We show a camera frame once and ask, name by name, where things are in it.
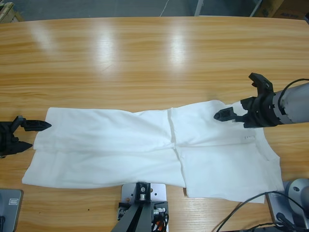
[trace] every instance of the gray robot arm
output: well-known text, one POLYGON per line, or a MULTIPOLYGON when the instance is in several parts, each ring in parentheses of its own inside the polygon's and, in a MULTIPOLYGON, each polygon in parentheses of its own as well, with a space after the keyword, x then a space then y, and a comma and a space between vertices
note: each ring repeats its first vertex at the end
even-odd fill
POLYGON ((281 124, 309 122, 309 83, 289 88, 298 79, 287 85, 282 91, 274 92, 270 81, 257 73, 249 78, 257 88, 257 97, 240 101, 248 112, 243 116, 234 113, 233 107, 220 110, 214 115, 219 121, 234 120, 243 122, 244 128, 274 127, 281 124))

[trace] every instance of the cardboard box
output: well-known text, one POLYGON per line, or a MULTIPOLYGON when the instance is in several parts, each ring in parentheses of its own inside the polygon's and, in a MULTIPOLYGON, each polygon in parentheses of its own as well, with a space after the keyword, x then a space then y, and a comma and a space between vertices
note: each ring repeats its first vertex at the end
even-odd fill
POLYGON ((256 17, 304 19, 309 13, 309 0, 263 0, 256 17))

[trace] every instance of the gray device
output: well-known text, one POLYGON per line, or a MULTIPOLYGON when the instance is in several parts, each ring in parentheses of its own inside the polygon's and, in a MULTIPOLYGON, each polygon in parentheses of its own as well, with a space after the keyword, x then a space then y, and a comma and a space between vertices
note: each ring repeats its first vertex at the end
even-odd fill
MULTIPOLYGON (((283 186, 283 194, 292 198, 306 210, 309 209, 309 179, 285 181, 283 186)), ((308 216, 294 202, 276 193, 268 194, 268 201, 274 221, 280 222, 278 216, 283 214, 292 224, 309 229, 308 216)))
POLYGON ((22 190, 0 189, 0 232, 16 230, 22 198, 22 190))

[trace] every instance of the black cable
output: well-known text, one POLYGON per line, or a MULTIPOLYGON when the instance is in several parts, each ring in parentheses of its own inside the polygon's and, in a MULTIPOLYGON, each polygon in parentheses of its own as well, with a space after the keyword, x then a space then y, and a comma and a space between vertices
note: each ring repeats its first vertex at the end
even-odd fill
POLYGON ((292 198, 290 198, 289 196, 283 194, 282 192, 277 192, 277 191, 270 191, 270 192, 263 192, 263 193, 260 193, 254 197, 251 197, 249 198, 248 200, 246 200, 245 202, 241 203, 240 205, 238 205, 224 220, 223 222, 221 223, 221 225, 219 226, 219 228, 217 229, 217 232, 220 231, 220 229, 224 226, 224 224, 226 224, 226 222, 233 216, 234 213, 236 213, 237 210, 239 210, 242 206, 244 206, 246 203, 254 200, 255 198, 258 198, 260 196, 263 196, 263 195, 267 195, 267 194, 270 194, 270 193, 276 193, 276 194, 279 194, 279 195, 282 195, 286 198, 288 198, 289 200, 291 200, 292 202, 294 202, 299 208, 301 208, 304 213, 306 213, 306 210, 299 204, 297 203, 296 201, 294 201, 292 198))
POLYGON ((290 84, 288 84, 284 89, 283 91, 281 92, 279 98, 278 98, 278 109, 280 110, 281 114, 285 114, 285 111, 284 111, 284 108, 281 106, 280 104, 280 101, 282 99, 282 97, 284 96, 286 90, 288 89, 288 87, 290 87, 292 84, 296 83, 296 82, 299 82, 299 81, 309 81, 309 79, 306 79, 306 78, 301 78, 301 79, 297 79, 297 80, 294 80, 292 81, 290 84))
POLYGON ((268 223, 263 223, 263 224, 259 224, 256 226, 251 227, 250 229, 245 230, 245 232, 254 232, 254 230, 260 226, 269 226, 269 225, 277 225, 277 226, 283 226, 283 223, 281 222, 268 222, 268 223))

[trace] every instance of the wood grain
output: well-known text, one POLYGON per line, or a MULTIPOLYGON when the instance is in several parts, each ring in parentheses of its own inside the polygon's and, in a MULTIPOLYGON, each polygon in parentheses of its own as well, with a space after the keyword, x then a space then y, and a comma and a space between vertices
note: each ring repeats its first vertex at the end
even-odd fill
MULTIPOLYGON (((49 107, 166 109, 256 95, 248 75, 284 88, 309 73, 309 27, 274 18, 93 18, 0 25, 0 120, 45 119, 49 107)), ((309 177, 309 124, 267 128, 282 177, 309 177)), ((34 132, 19 130, 32 143, 34 132)), ((23 189, 18 232, 110 231, 120 187, 52 189, 21 184, 33 150, 0 160, 0 188, 23 189)), ((189 199, 168 186, 171 232, 210 232, 237 205, 189 199)), ((248 204, 223 230, 271 221, 248 204)))

